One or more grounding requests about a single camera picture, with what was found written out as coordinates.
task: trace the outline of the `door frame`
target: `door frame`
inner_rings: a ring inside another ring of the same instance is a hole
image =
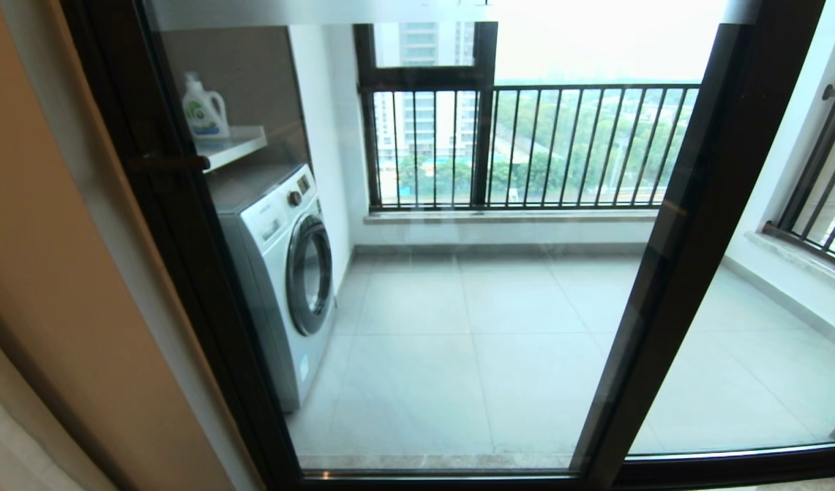
[[[835,444],[627,456],[748,202],[823,2],[767,1],[753,24],[721,26],[714,68],[577,444],[578,475],[334,472],[340,479],[299,468],[144,3],[60,3],[130,186],[265,487],[704,488],[835,475]]]

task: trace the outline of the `glass door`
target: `glass door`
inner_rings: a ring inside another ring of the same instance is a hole
[[[676,447],[688,413],[649,412],[696,400],[661,384],[820,5],[62,4],[269,488],[704,487],[835,462],[719,455],[743,449],[720,432]]]

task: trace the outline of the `front-loading washing machine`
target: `front-loading washing machine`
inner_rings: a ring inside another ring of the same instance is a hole
[[[243,165],[209,190],[281,408],[296,411],[334,317],[332,254],[308,165]]]

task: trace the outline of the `wall shelf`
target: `wall shelf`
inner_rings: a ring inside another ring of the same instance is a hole
[[[196,153],[205,156],[211,172],[267,146],[262,125],[232,125],[228,140],[194,140]]]

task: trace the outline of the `washing machine door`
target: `washing machine door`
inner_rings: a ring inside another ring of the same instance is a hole
[[[287,305],[296,329],[311,336],[333,304],[333,258],[323,222],[305,215],[293,228],[287,254]]]

